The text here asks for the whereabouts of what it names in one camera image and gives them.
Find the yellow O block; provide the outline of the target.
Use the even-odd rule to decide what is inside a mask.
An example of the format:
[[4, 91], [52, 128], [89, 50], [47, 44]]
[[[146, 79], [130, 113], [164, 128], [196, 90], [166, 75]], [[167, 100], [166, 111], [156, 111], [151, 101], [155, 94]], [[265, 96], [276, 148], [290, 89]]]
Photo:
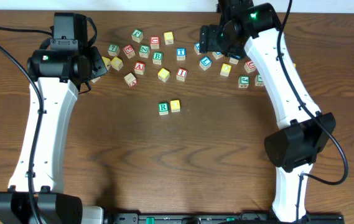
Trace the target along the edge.
[[224, 63], [221, 67], [220, 75], [228, 77], [231, 72], [231, 65]]
[[173, 113], [179, 112], [181, 109], [180, 100], [170, 101], [170, 108]]

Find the green B block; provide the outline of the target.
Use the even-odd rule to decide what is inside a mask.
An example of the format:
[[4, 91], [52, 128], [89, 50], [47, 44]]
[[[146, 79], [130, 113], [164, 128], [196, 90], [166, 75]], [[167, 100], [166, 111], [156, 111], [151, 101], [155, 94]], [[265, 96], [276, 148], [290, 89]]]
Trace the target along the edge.
[[163, 53], [162, 52], [154, 52], [152, 55], [152, 62], [153, 64], [156, 65], [161, 65], [162, 64], [162, 60], [163, 60]]

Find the green R block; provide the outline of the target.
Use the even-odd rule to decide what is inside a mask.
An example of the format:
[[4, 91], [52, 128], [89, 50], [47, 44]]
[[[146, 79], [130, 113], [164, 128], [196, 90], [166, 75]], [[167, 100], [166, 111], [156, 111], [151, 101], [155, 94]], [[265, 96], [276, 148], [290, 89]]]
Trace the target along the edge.
[[168, 102], [163, 102], [158, 104], [158, 110], [160, 115], [169, 114], [169, 105]]

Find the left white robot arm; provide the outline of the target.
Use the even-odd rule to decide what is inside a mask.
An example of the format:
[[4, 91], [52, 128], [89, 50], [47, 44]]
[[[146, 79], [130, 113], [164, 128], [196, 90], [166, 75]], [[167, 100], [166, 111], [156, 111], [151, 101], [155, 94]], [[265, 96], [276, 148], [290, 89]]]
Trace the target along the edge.
[[27, 61], [29, 117], [19, 161], [0, 192], [3, 223], [107, 223], [99, 206], [64, 193], [63, 161], [73, 107], [82, 85], [107, 71], [88, 36], [92, 19], [57, 12], [49, 39]]

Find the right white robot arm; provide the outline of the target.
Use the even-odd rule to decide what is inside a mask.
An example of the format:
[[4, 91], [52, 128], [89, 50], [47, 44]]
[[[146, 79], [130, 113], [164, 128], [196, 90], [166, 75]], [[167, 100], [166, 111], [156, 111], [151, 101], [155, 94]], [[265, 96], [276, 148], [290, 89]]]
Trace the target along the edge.
[[218, 25], [202, 26], [199, 51], [220, 52], [233, 59], [248, 57], [266, 88], [278, 131], [264, 140], [276, 167], [274, 219], [307, 223], [308, 175], [336, 125], [332, 113], [323, 114], [310, 97], [290, 58], [279, 20], [270, 3], [221, 0]]

